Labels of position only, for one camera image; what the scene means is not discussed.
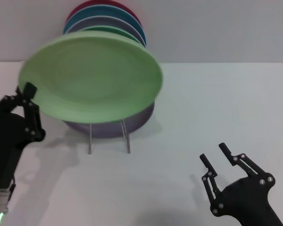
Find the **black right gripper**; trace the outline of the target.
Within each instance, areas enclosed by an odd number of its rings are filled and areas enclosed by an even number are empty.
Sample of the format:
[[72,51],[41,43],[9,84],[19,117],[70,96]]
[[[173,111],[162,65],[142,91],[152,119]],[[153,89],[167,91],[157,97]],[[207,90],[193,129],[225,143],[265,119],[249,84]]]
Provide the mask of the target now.
[[232,155],[225,143],[220,143],[219,148],[232,166],[239,166],[248,176],[220,191],[215,181],[215,169],[204,153],[200,155],[208,170],[202,182],[213,215],[231,216],[242,226],[282,226],[283,223],[268,202],[268,193],[275,185],[274,176],[261,169],[245,153]]

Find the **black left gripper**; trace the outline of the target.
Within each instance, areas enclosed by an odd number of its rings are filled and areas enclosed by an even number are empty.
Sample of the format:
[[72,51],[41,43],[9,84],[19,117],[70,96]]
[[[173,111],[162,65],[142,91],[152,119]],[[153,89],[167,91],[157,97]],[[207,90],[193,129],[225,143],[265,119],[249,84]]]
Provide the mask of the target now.
[[[0,189],[9,188],[23,149],[45,138],[39,106],[32,102],[36,91],[26,82],[22,91],[17,86],[15,95],[0,100]],[[18,106],[23,108],[24,117],[12,113]]]

